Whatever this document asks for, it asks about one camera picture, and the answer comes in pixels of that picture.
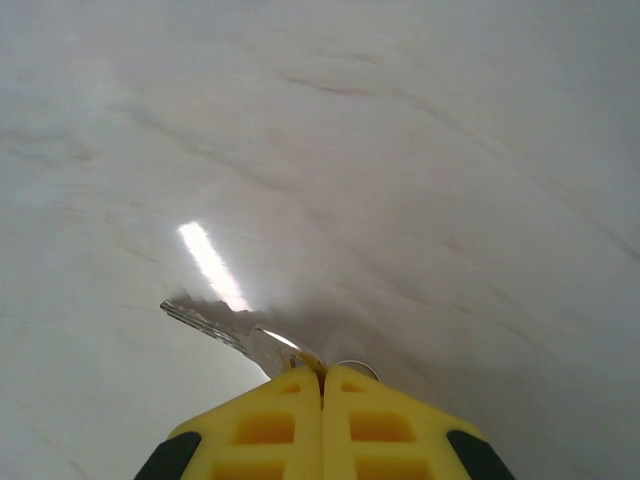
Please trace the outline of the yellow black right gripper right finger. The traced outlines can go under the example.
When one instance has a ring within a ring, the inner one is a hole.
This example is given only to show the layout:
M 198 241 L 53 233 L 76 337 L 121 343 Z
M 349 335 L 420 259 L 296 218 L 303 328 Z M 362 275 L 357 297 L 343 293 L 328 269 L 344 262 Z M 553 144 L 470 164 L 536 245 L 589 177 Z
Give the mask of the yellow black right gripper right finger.
M 329 368 L 323 480 L 515 480 L 475 426 L 346 366 Z

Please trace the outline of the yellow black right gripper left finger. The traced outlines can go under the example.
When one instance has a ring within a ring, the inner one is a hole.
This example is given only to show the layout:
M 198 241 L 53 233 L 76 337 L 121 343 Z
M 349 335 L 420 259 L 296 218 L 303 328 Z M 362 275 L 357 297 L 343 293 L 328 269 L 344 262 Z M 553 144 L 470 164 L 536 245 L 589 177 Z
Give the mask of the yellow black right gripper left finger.
M 134 480 L 322 480 L 319 380 L 294 368 L 176 427 Z

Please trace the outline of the small silver key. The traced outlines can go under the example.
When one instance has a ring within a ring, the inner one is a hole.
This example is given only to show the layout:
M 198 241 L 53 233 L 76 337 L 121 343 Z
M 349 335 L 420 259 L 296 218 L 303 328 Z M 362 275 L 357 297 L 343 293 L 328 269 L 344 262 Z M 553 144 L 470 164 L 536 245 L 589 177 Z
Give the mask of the small silver key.
M 309 367 L 319 379 L 326 376 L 328 367 L 318 354 L 266 325 L 266 316 L 260 312 L 234 311 L 221 300 L 207 302 L 189 296 L 166 299 L 160 309 L 240 352 L 271 379 L 299 366 Z

